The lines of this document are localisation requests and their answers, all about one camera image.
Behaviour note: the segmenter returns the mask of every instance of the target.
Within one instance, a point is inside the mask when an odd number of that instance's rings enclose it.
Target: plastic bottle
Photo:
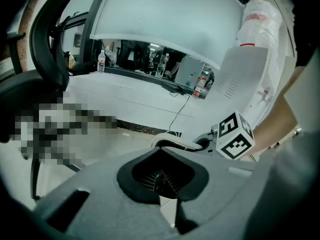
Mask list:
[[[73,69],[75,67],[75,58],[72,56],[71,52],[69,52],[69,69]]]
[[[186,81],[186,83],[185,83],[185,86],[186,87],[189,87],[190,86],[190,83],[191,83],[191,80],[192,80],[192,77],[194,76],[194,74],[190,74],[189,75],[189,78],[188,78],[188,81]]]
[[[194,89],[194,92],[192,94],[192,96],[194,98],[199,98],[199,95],[202,91],[202,89],[205,87],[205,84],[206,84],[206,78],[205,77],[201,77],[201,79],[199,80],[199,82],[197,83],[195,89]]]
[[[106,55],[105,50],[101,50],[101,53],[98,56],[98,68],[97,71],[99,73],[105,72],[105,62],[106,62]]]

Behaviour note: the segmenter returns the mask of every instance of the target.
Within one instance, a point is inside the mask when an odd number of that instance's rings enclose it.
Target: tiled floor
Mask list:
[[[108,135],[99,134],[100,129],[90,129],[87,135],[69,135],[63,138],[63,146],[69,145],[69,151],[81,159],[85,165],[90,165],[102,159],[112,159],[136,150],[150,147],[153,135],[134,132],[125,129],[112,129]],[[24,160],[21,152],[13,141],[0,143],[0,173],[5,180],[10,194],[33,209],[35,202],[30,197],[31,159]],[[75,172],[56,161],[46,160],[41,163],[37,195],[44,196],[58,185],[66,181]]]

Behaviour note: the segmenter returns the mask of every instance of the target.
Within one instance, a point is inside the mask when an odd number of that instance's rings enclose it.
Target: water bottle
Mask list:
[[[185,86],[186,87],[189,87],[190,86],[190,83],[191,83],[191,80],[192,80],[192,77],[194,76],[194,74],[190,74],[189,75],[189,78],[188,78],[188,81],[186,81],[186,83],[185,83]]]
[[[196,87],[194,89],[194,92],[192,94],[192,96],[194,98],[199,98],[199,95],[202,91],[202,89],[205,87],[205,84],[206,84],[206,78],[205,77],[201,77],[200,81],[196,84]]]
[[[101,53],[98,56],[98,68],[97,68],[97,71],[99,73],[105,72],[105,62],[106,62],[105,50],[101,50]]]

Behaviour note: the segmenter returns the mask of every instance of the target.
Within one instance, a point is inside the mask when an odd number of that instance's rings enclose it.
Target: white curved panel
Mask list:
[[[242,12],[237,0],[104,0],[90,38],[155,43],[219,69]]]

